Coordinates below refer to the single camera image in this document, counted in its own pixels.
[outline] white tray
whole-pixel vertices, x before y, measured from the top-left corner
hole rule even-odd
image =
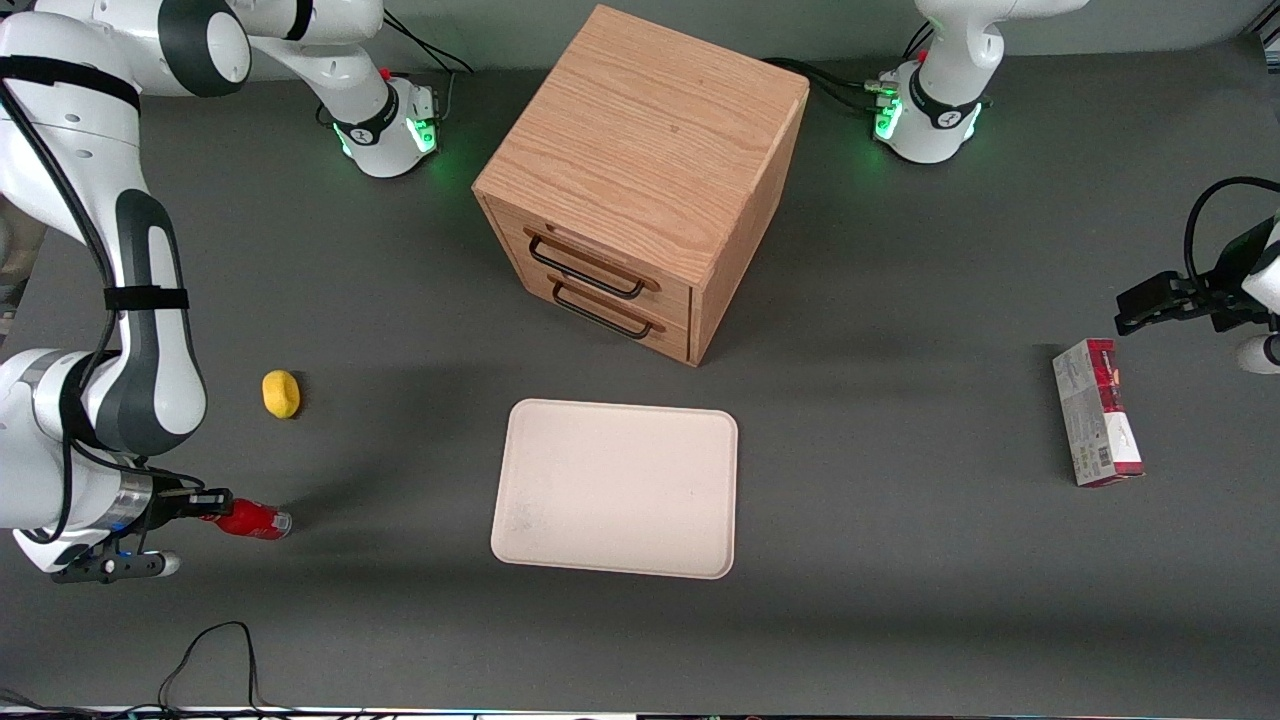
[[[727,413],[524,400],[490,544],[517,565],[714,580],[733,565],[736,500]]]

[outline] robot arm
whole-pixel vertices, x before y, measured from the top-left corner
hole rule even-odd
[[[358,45],[383,24],[381,0],[232,0],[252,46],[311,87],[333,115],[343,152],[367,176],[413,169],[436,147],[435,96],[384,76]]]
[[[82,242],[120,337],[119,354],[104,334],[93,352],[0,365],[0,528],[55,580],[172,573],[172,557],[131,560],[118,546],[173,518],[288,532],[287,514],[146,465],[195,432],[206,398],[173,223],[140,165],[138,92],[234,92],[250,70],[247,26],[320,96],[361,170],[397,176],[435,149],[434,96],[384,77],[356,45],[381,15],[380,0],[41,0],[0,19],[0,250],[20,251],[41,225]]]
[[[934,27],[927,58],[908,59],[881,74],[906,92],[884,106],[876,138],[913,163],[950,159],[973,136],[980,97],[1005,58],[996,23],[1047,18],[1078,10],[1089,0],[916,0]]]
[[[74,4],[50,0],[42,8]],[[105,5],[136,10],[143,4]],[[151,22],[165,17],[161,4],[150,3],[159,10]],[[188,38],[207,45],[165,50],[170,70],[198,65],[184,64],[180,53],[210,63],[225,55],[215,47],[225,35],[218,28],[227,22],[238,28],[225,6],[220,14],[188,13],[183,22],[198,26],[200,32],[186,28]],[[122,36],[54,12],[0,22],[4,206],[18,210],[26,225],[58,228],[90,249],[109,327],[120,336],[119,354],[104,352],[105,334],[92,354],[29,350],[0,365],[0,527],[15,528],[19,547],[56,582],[172,574],[173,556],[123,552],[120,538],[145,536],[173,518],[225,519],[246,502],[233,503],[227,491],[196,492],[187,484],[202,488],[195,478],[145,462],[143,456],[172,450],[195,432],[205,415],[205,388],[191,347],[173,224],[148,193],[138,159],[132,64],[140,55],[122,49],[120,42],[132,42]],[[243,82],[247,41],[241,47],[243,58],[206,69],[228,68],[233,77],[223,79]],[[178,70],[169,82],[184,88],[193,77]]]
[[[1206,190],[1187,222],[1187,274],[1157,273],[1120,293],[1116,332],[1128,336],[1151,324],[1204,315],[1220,333],[1245,324],[1267,325],[1270,333],[1236,346],[1236,363],[1251,373],[1280,374],[1280,213],[1229,242],[1212,269],[1196,269],[1193,241],[1199,213],[1213,193],[1233,184],[1280,192],[1280,183],[1251,177],[1228,178]]]
[[[0,123],[6,159],[0,193],[95,252],[108,275],[105,300],[116,313],[120,355],[76,370],[91,373],[86,382],[76,378],[84,388],[88,425],[81,439],[134,455],[166,452],[200,425],[205,392],[191,350],[173,224],[142,177],[132,73],[101,33],[54,13],[4,20],[0,58],[6,59],[6,87],[32,123],[23,128],[8,113],[0,115],[8,120]],[[99,74],[72,78],[81,70],[70,68],[84,63]],[[59,73],[68,74],[59,81]],[[51,82],[33,79],[42,76]],[[73,82],[79,79],[84,83]],[[37,154],[32,132],[82,204],[90,237]],[[56,405],[37,406],[37,415],[50,427],[60,424]]]

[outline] cardboard box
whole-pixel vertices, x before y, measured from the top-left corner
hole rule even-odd
[[[1115,341],[1082,341],[1053,359],[1053,375],[1071,443],[1075,484],[1097,488],[1144,474],[1120,402]]]

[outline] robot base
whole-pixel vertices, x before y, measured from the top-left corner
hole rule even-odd
[[[881,73],[883,83],[895,83],[900,88],[908,86],[920,63],[910,60],[900,67]],[[904,160],[932,165],[951,159],[966,140],[973,137],[974,123],[982,113],[982,105],[961,118],[955,127],[938,129],[933,127],[929,115],[911,99],[910,92],[897,92],[890,104],[876,115],[873,137],[893,149]]]
[[[398,96],[398,113],[376,142],[361,145],[356,137],[348,138],[334,127],[343,154],[355,160],[361,172],[375,178],[393,178],[412,170],[435,151],[438,143],[431,88],[419,87],[403,78],[392,78],[388,85]]]

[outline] black cable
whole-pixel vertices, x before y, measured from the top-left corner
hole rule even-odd
[[[1213,197],[1213,195],[1216,195],[1220,190],[1234,184],[1248,184],[1261,187],[1262,190],[1270,190],[1271,192],[1280,192],[1280,182],[1251,176],[1236,176],[1234,178],[1217,181],[1216,183],[1208,186],[1208,188],[1204,190],[1198,199],[1196,199],[1196,204],[1192,205],[1192,211],[1187,217],[1187,231],[1183,234],[1183,264],[1187,266],[1187,274],[1190,278],[1192,284],[1196,286],[1196,292],[1204,296],[1216,311],[1225,311],[1225,307],[1216,297],[1210,295],[1208,288],[1204,287],[1204,281],[1201,279],[1199,273],[1196,270],[1196,225],[1199,223],[1201,211],[1204,209],[1204,205],[1210,201],[1210,199]]]
[[[817,86],[818,90],[826,92],[828,96],[831,96],[832,100],[840,102],[845,108],[856,110],[859,113],[872,111],[872,108],[867,105],[859,105],[858,102],[854,102],[852,100],[842,96],[838,92],[838,90],[863,91],[863,83],[860,82],[847,81],[845,78],[828,73],[822,68],[810,65],[809,63],[803,63],[800,60],[792,60],[791,58],[764,58],[762,61],[768,63],[771,65],[776,65],[785,70],[791,70],[796,74],[801,74],[809,78],[809,81],[813,82],[813,85]]]
[[[413,44],[416,44],[424,53],[426,53],[431,58],[431,60],[434,60],[435,64],[440,67],[442,70],[449,73],[451,76],[457,72],[453,68],[451,68],[444,60],[442,60],[439,55],[435,54],[435,51],[433,50],[434,45],[428,45],[424,40],[410,32],[407,27],[399,24],[398,22],[387,20],[387,24],[390,26],[390,28],[394,29],[396,32],[413,41]]]
[[[850,87],[854,90],[861,90],[863,83],[845,79],[837,74],[829,73],[817,65],[812,65],[803,60],[794,60],[791,58],[764,58],[762,63],[768,63],[771,65],[777,65],[782,69],[787,69],[795,73],[800,73],[808,77],[819,77],[832,85],[838,85],[841,87]]]
[[[97,465],[101,465],[104,468],[110,468],[111,470],[119,470],[122,473],[131,473],[134,475],[147,475],[151,478],[164,478],[166,480],[177,480],[179,483],[183,482],[192,483],[197,489],[205,489],[205,482],[195,475],[174,473],[173,470],[165,470],[163,468],[151,468],[150,465],[146,464],[142,464],[141,468],[131,468],[128,465],[120,465],[116,462],[111,462],[110,460],[104,460],[102,457],[99,457],[97,455],[93,455],[92,452],[86,450],[84,446],[82,446],[79,442],[74,439],[70,442],[70,446],[72,448],[76,450],[76,452],[84,456],[87,460],[91,460],[92,462],[96,462]]]
[[[419,37],[416,35],[413,35],[413,32],[408,29],[408,26],[406,26],[390,10],[384,9],[383,10],[383,15],[389,20],[389,24],[392,26],[393,29],[396,29],[401,35],[408,37],[413,42],[419,44],[419,46],[421,46],[422,50],[428,50],[428,51],[434,50],[434,51],[439,53],[440,55],[444,55],[445,58],[448,58],[448,59],[453,60],[454,63],[462,65],[468,73],[475,73],[476,72],[475,68],[472,68],[470,64],[467,64],[467,61],[463,60],[462,58],[458,58],[457,55],[454,55],[453,53],[449,53],[447,50],[442,50],[442,49],[436,47],[435,45],[431,45],[430,42],[422,40],[421,37]]]
[[[919,29],[915,31],[915,35],[913,35],[911,40],[906,44],[906,50],[902,50],[902,59],[905,60],[910,58],[911,53],[914,53],[920,45],[924,45],[929,40],[929,36],[932,35],[933,35],[933,23],[925,20],[924,24],[922,24]]]
[[[1253,32],[1261,32],[1262,28],[1267,27],[1267,23],[1271,22],[1271,18],[1276,17],[1276,13],[1280,13],[1280,5],[1272,8],[1271,12],[1267,13],[1267,17],[1262,18],[1262,20],[1258,22],[1258,24],[1253,26]]]
[[[9,85],[4,78],[0,78],[0,108],[9,115],[13,120],[14,127],[18,128],[19,135],[31,146],[32,152],[40,160],[49,178],[54,182],[54,187],[61,196],[63,202],[67,204],[67,210],[70,213],[72,219],[76,222],[76,227],[79,229],[81,238],[84,241],[84,246],[88,247],[90,255],[93,258],[93,264],[97,266],[99,277],[102,281],[102,287],[111,287],[114,283],[111,281],[110,269],[108,268],[106,260],[106,246],[102,243],[102,236],[99,234],[97,227],[93,225],[93,219],[90,217],[88,210],[84,208],[84,202],[81,200],[79,193],[76,192],[76,187],[72,184],[70,178],[67,177],[67,172],[63,169],[54,151],[50,150],[49,143],[41,137],[40,131],[36,129],[36,124],[27,115],[26,108],[18,102],[13,92],[9,90]],[[110,315],[108,327],[104,328],[101,337],[99,338],[97,348],[93,351],[92,360],[90,360],[90,366],[86,368],[84,375],[81,378],[79,392],[83,395],[84,387],[88,384],[88,377],[92,374],[96,364],[102,359],[102,354],[106,351],[108,343],[110,343],[111,334],[114,333],[114,314]],[[63,500],[61,511],[58,516],[58,524],[51,534],[45,534],[42,530],[23,530],[23,536],[27,539],[40,543],[49,544],[59,539],[63,530],[67,529],[67,523],[70,520],[70,507],[72,507],[72,491],[74,488],[72,475],[73,468],[70,462],[70,443],[72,438],[68,433],[63,434]]]
[[[911,55],[918,54],[924,47],[924,44],[928,42],[929,38],[932,37],[933,37],[933,28],[931,27],[929,32],[924,33],[924,37],[920,38],[920,42],[916,44],[915,47],[911,47],[911,50],[906,54],[906,58],[904,59],[906,60],[911,59]]]
[[[170,708],[172,707],[169,705],[169,689],[173,687],[173,682],[175,679],[178,679],[178,675],[180,675],[182,671],[187,667],[187,662],[191,661],[191,653],[195,652],[196,646],[200,644],[200,641],[204,639],[204,637],[207,635],[209,633],[212,633],[214,630],[219,630],[221,628],[229,628],[229,626],[239,628],[241,632],[244,633],[244,647],[246,647],[246,650],[248,650],[248,692],[247,692],[248,706],[252,707],[253,710],[256,710],[260,714],[271,715],[270,712],[262,710],[262,707],[261,707],[262,705],[269,705],[270,706],[273,703],[268,702],[266,698],[262,697],[262,692],[259,689],[259,684],[257,684],[257,653],[253,651],[253,635],[248,632],[248,625],[246,625],[244,623],[242,623],[239,620],[228,620],[225,623],[219,623],[216,625],[210,625],[209,628],[205,628],[204,630],[201,630],[200,634],[197,634],[191,641],[191,643],[187,644],[187,651],[182,653],[182,660],[179,660],[178,665],[173,669],[173,671],[170,671],[165,676],[165,679],[160,682],[160,688],[156,689],[156,705],[157,706],[160,706],[163,708]]]
[[[52,544],[58,542],[58,538],[63,537],[63,530],[67,529],[67,523],[72,519],[72,491],[74,484],[72,483],[72,441],[67,437],[63,438],[63,501],[58,510],[58,524],[54,525],[52,533],[45,533],[42,529],[35,530],[22,530],[23,537],[29,539],[36,544]]]

